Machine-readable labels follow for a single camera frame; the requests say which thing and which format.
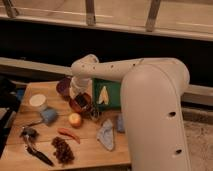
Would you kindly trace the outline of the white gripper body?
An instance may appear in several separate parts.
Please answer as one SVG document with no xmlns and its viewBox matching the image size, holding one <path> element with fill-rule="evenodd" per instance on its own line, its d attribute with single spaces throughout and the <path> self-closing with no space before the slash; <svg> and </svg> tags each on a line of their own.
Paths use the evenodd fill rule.
<svg viewBox="0 0 213 171">
<path fill-rule="evenodd" d="M 90 82 L 90 78 L 73 77 L 71 79 L 69 88 L 70 96 L 75 98 L 80 93 L 84 93 L 87 90 Z"/>
</svg>

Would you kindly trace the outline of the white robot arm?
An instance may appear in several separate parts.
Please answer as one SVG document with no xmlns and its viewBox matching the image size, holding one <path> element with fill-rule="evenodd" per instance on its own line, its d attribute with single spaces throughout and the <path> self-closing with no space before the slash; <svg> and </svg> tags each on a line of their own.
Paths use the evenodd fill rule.
<svg viewBox="0 0 213 171">
<path fill-rule="evenodd" d="M 121 83 L 121 111 L 132 171 L 191 171 L 181 110 L 189 71 L 175 58 L 139 58 L 101 63 L 87 55 L 71 65 L 77 78 Z"/>
</svg>

